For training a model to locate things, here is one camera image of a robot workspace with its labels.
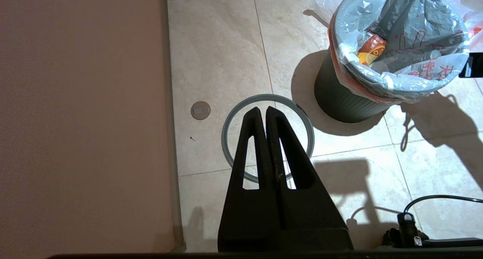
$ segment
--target gray plastic bag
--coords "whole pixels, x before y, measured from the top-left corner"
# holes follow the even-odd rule
[[[331,30],[340,65],[370,93],[395,103],[416,102],[444,87],[469,56],[466,27],[443,0],[343,0]],[[389,72],[359,63],[357,53],[367,31],[388,42],[376,61],[389,66]],[[442,56],[427,60],[425,53],[433,50]]]

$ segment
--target plastic garbage bag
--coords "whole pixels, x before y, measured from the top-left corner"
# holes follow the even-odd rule
[[[329,24],[332,15],[343,0],[315,0],[315,3],[309,7],[313,10],[325,23]],[[473,49],[478,42],[483,40],[483,12],[475,11],[464,6],[461,0],[444,0],[453,8],[458,16],[463,18],[469,33],[470,49]]]
[[[390,66],[390,72],[359,63],[368,31],[387,41],[376,61]],[[343,0],[331,19],[329,39],[341,84],[383,103],[416,102],[444,87],[469,54],[464,22],[443,0]],[[434,50],[441,56],[427,58]]]

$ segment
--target cable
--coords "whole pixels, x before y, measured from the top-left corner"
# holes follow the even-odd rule
[[[460,196],[454,196],[454,195],[431,195],[431,196],[419,197],[413,200],[412,202],[410,202],[406,206],[406,208],[404,208],[404,214],[406,214],[409,211],[409,208],[411,208],[411,206],[426,199],[460,199],[460,200],[466,200],[468,202],[479,202],[480,204],[483,204],[483,199],[473,199],[471,197],[460,197]]]

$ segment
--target floor drain cover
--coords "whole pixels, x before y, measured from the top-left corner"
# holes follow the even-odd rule
[[[198,120],[207,118],[210,115],[210,112],[210,105],[204,101],[198,101],[191,106],[191,115]]]

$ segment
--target phone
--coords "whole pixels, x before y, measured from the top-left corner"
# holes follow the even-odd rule
[[[483,77],[483,52],[471,52],[468,61],[464,66],[460,78],[481,78]]]

